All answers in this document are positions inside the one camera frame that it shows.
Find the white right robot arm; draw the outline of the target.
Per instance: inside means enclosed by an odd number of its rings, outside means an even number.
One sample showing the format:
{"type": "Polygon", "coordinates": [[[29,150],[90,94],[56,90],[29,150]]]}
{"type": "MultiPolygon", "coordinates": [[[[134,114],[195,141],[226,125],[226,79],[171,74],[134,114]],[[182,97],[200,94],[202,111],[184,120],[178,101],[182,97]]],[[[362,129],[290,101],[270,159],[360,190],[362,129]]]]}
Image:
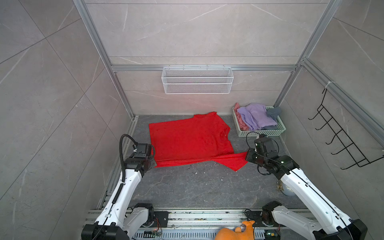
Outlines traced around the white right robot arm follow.
{"type": "Polygon", "coordinates": [[[333,204],[291,157],[279,156],[277,143],[267,135],[258,135],[246,161],[264,168],[266,175],[275,176],[282,188],[291,190],[314,216],[314,220],[308,219],[272,201],[262,208],[264,225],[283,225],[308,240],[365,239],[368,228],[362,220],[353,220],[333,204]]]}

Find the red t shirt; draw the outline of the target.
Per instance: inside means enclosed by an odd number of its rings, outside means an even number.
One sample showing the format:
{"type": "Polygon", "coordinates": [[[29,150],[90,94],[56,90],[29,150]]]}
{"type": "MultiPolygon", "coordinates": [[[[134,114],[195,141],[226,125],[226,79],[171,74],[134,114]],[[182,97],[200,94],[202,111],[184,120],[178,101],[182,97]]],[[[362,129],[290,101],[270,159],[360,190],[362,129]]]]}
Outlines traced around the red t shirt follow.
{"type": "Polygon", "coordinates": [[[233,171],[247,164],[246,154],[236,154],[229,140],[231,128],[216,113],[149,124],[158,168],[216,162],[233,171]]]}

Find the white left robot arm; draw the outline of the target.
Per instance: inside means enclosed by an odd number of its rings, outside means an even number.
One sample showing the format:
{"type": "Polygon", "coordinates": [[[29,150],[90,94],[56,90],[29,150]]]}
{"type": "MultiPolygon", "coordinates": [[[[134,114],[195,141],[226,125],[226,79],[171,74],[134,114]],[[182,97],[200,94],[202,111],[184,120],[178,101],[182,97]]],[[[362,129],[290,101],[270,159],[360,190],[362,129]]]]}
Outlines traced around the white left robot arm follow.
{"type": "Polygon", "coordinates": [[[144,174],[156,166],[153,146],[138,144],[123,161],[118,184],[107,205],[93,224],[86,224],[82,240],[131,240],[141,227],[151,227],[155,221],[152,204],[139,203],[127,210],[133,193],[144,174]]]}

